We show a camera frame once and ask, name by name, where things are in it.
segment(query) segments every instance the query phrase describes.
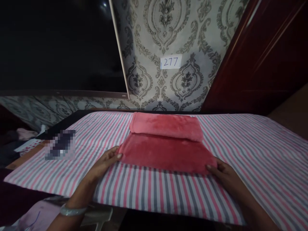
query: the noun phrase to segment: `pink and gray striped sheet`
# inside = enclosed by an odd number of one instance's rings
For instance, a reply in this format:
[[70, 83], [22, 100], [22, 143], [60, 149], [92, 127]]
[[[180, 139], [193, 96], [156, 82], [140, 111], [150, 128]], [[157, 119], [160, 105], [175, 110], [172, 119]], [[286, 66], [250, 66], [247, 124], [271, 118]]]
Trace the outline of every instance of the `pink and gray striped sheet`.
[[[76, 130], [75, 160], [46, 161], [42, 150], [5, 181], [71, 196], [103, 152], [125, 140], [132, 116], [121, 112], [88, 114], [68, 128]], [[236, 170], [279, 228], [308, 230], [308, 142], [263, 116], [194, 116], [200, 121], [204, 145]], [[245, 224], [236, 202], [212, 176], [117, 163], [99, 182], [94, 201]]]

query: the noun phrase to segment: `hand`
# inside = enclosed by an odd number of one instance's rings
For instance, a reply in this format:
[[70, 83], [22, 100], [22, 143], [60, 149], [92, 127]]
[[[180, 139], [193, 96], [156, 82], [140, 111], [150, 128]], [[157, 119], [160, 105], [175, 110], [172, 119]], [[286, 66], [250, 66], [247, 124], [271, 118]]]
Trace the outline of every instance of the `hand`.
[[222, 160], [218, 158], [216, 158], [216, 160], [217, 168], [207, 165], [207, 170], [221, 181], [222, 186], [232, 197], [237, 200], [250, 200], [250, 197], [252, 196], [251, 193], [234, 169]]
[[119, 146], [114, 146], [113, 148], [105, 151], [104, 154], [89, 170], [86, 177], [97, 180], [102, 178], [107, 172], [108, 168], [121, 159], [122, 154], [115, 155], [118, 148]]

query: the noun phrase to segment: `folded towel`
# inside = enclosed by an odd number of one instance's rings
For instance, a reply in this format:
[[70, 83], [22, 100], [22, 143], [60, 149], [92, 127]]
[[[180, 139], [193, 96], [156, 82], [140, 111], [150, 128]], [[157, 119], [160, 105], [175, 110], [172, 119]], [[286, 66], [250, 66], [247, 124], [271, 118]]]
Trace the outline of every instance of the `folded towel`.
[[201, 142], [202, 130], [195, 117], [135, 112], [130, 130], [118, 149], [125, 164], [204, 175], [208, 174], [205, 165], [217, 167]]
[[129, 129], [133, 133], [161, 135], [202, 142], [203, 133], [196, 117], [135, 112]]

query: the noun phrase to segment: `television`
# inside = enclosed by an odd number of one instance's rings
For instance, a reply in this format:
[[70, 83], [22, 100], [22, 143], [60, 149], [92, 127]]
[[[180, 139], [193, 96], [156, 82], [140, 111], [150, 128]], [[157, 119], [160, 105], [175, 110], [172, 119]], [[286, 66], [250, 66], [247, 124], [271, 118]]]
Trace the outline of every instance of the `television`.
[[129, 99], [111, 0], [4, 0], [0, 95]]

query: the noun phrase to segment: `white paper label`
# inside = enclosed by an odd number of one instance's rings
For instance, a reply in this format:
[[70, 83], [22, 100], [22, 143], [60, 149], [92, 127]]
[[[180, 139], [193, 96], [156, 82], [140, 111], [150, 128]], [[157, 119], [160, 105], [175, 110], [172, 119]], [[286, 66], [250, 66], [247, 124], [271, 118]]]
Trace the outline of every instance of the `white paper label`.
[[160, 69], [179, 69], [181, 61], [182, 54], [163, 56], [160, 58]]

